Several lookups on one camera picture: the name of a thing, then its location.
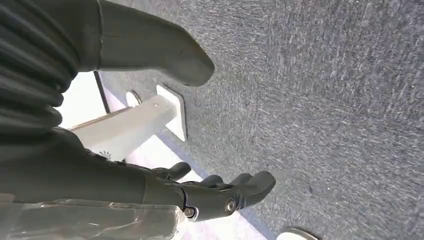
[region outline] clear plastic bag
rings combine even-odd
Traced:
[[[1,240],[175,240],[188,222],[171,205],[75,199],[16,203],[0,195]]]

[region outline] prosthetic hand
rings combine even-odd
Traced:
[[[105,0],[6,0],[0,19],[0,193],[17,203],[173,205],[201,221],[255,205],[274,187],[268,172],[177,183],[185,163],[110,162],[56,127],[53,107],[78,72],[158,69],[184,85],[206,83],[214,65],[181,27]]]

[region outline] floor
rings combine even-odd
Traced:
[[[190,88],[156,71],[104,72],[118,98],[166,84],[185,100],[201,177],[272,172],[242,212],[267,239],[424,239],[424,4],[420,0],[115,0],[186,28],[216,65]]]

